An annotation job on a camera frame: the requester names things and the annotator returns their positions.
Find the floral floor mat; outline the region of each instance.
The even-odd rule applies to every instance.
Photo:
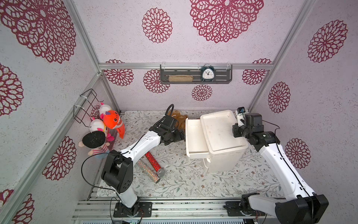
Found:
[[[188,114],[189,119],[199,119],[201,115],[212,112],[181,111],[182,114]],[[138,140],[163,114],[164,111],[126,111],[122,117],[126,125],[125,137],[117,138],[113,149],[119,151]],[[250,192],[268,197],[284,196],[269,165],[251,145],[235,169],[218,173],[204,173],[200,159],[189,159],[184,141],[167,146],[160,144],[150,152],[167,174],[156,184],[135,165],[132,186],[138,196],[240,197]],[[142,160],[153,168],[145,156]],[[108,187],[103,180],[100,181],[100,186]],[[116,196],[113,191],[97,191],[97,197],[112,196]]]

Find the red glitter tube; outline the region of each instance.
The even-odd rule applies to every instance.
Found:
[[[152,166],[154,167],[155,171],[157,172],[157,175],[162,178],[165,175],[165,170],[160,167],[159,163],[155,160],[155,158],[150,152],[147,152],[145,156],[149,160],[150,164],[152,164]]]

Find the orange plush toy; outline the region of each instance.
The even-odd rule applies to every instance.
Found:
[[[124,124],[122,119],[119,117],[119,114],[114,111],[114,110],[110,110],[110,111],[106,111],[105,114],[103,115],[103,122],[104,124],[110,128],[110,129],[117,129],[119,137],[123,138],[124,137]]]

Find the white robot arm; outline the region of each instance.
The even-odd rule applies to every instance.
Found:
[[[303,180],[286,156],[274,132],[265,132],[262,116],[257,113],[243,115],[244,108],[236,110],[238,123],[233,125],[234,137],[244,136],[267,161],[277,177],[285,199],[245,194],[240,209],[250,213],[259,210],[277,217],[282,224],[317,223],[328,206],[324,195],[317,195]]]
[[[122,211],[128,216],[136,215],[139,208],[139,199],[131,187],[133,165],[160,143],[168,145],[184,139],[183,131],[175,128],[177,120],[168,115],[170,107],[173,111],[172,104],[164,117],[136,143],[120,152],[113,150],[107,157],[101,177],[116,190],[124,205]],[[268,162],[283,189],[285,199],[267,198],[258,193],[244,194],[239,209],[246,214],[254,214],[256,210],[270,214],[282,224],[317,223],[328,206],[328,200],[324,195],[317,195],[306,184],[287,158],[275,133],[263,130],[262,116],[256,113],[243,116],[242,109],[236,111],[238,123],[233,126],[233,135],[244,136]]]
[[[139,199],[131,187],[134,164],[160,143],[168,145],[185,139],[183,130],[178,130],[175,127],[177,120],[171,117],[173,110],[174,105],[171,104],[163,118],[149,128],[149,131],[137,142],[119,152],[112,150],[107,156],[101,177],[108,186],[116,191],[124,205],[122,212],[125,215],[134,216],[138,213],[139,208]]]

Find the white plastic box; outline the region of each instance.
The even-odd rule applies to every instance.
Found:
[[[232,126],[237,123],[231,110],[205,114],[200,119],[185,120],[187,156],[203,159],[207,172],[234,169],[248,148],[244,137],[234,138]]]

